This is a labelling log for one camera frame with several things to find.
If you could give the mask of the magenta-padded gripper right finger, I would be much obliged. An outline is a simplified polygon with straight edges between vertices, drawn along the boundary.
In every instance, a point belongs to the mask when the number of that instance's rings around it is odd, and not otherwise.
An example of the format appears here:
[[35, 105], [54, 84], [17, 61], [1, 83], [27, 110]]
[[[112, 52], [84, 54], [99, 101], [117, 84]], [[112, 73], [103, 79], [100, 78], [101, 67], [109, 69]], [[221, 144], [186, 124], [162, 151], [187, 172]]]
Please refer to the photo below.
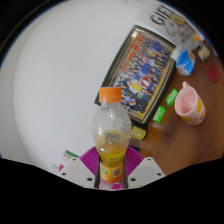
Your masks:
[[127, 149], [124, 179], [126, 189], [140, 188], [163, 177], [165, 177], [164, 172], [152, 157], [143, 157], [132, 147]]

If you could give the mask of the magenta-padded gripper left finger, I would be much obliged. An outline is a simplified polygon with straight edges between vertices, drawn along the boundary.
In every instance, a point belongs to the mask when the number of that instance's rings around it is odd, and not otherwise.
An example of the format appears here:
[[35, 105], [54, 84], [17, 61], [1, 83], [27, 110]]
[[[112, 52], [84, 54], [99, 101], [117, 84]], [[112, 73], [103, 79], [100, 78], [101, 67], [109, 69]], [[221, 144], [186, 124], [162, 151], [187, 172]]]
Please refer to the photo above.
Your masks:
[[96, 148], [92, 147], [79, 158], [72, 157], [58, 176], [78, 186], [97, 189], [100, 175], [99, 154]]

